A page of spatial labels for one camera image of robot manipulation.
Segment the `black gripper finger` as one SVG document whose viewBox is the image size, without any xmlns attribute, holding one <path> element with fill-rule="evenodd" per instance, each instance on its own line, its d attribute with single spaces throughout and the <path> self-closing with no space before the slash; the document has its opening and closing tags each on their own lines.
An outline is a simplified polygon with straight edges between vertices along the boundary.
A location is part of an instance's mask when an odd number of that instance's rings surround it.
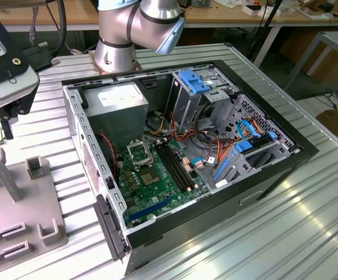
<svg viewBox="0 0 338 280">
<path fill-rule="evenodd" d="M 36 93 L 35 87 L 28 95 L 0 108 L 0 122 L 6 139 L 13 139 L 11 125 L 18 121 L 18 115 L 30 112 Z"/>
</svg>

